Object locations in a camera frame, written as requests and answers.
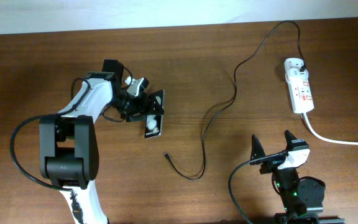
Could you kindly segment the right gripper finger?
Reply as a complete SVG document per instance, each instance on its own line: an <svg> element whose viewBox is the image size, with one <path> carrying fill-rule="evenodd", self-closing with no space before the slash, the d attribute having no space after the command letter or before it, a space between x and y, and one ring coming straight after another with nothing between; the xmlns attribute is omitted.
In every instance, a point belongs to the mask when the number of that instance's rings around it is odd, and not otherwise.
<svg viewBox="0 0 358 224"><path fill-rule="evenodd" d="M296 138L289 130L284 132L285 140L287 142L286 151L298 151L309 149L309 145L304 139Z"/></svg>
<svg viewBox="0 0 358 224"><path fill-rule="evenodd" d="M253 166L253 165L261 164L262 163L261 161L255 162L255 160L265 157L265 151L255 134L253 134L251 137L251 143L252 143L252 147L251 147L250 160L252 162L250 163L250 165Z"/></svg>

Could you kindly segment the black smartphone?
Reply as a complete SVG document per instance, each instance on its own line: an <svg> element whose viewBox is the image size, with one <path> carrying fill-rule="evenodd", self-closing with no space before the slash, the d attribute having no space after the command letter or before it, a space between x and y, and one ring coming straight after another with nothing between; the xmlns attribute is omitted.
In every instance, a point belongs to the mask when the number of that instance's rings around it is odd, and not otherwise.
<svg viewBox="0 0 358 224"><path fill-rule="evenodd" d="M145 138L154 138L162 134L163 115L147 115L145 122Z"/></svg>

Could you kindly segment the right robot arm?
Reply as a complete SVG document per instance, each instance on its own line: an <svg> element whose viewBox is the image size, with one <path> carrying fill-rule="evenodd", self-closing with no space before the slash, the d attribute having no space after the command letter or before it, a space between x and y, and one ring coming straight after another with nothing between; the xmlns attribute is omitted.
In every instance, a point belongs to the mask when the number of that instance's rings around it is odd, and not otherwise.
<svg viewBox="0 0 358 224"><path fill-rule="evenodd" d="M310 147L289 130L284 132L287 146L276 154L266 155L256 135L252 135L251 165L259 165L261 174L271 174L285 211L274 216L276 223L344 223L338 217L320 218L326 184L317 178L300 177L297 168L306 163Z"/></svg>

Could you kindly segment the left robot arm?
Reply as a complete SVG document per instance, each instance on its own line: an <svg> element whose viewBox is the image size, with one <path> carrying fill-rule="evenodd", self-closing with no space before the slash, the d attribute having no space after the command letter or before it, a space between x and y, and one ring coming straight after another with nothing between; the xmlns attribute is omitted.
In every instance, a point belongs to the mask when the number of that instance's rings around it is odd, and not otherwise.
<svg viewBox="0 0 358 224"><path fill-rule="evenodd" d="M114 108L120 121L145 121L145 138L162 133L164 90L147 93L144 77L124 77L127 68L106 59L100 72L81 77L81 88L58 114L42 118L40 172L66 200L75 223L109 223L96 191L99 149L94 124Z"/></svg>

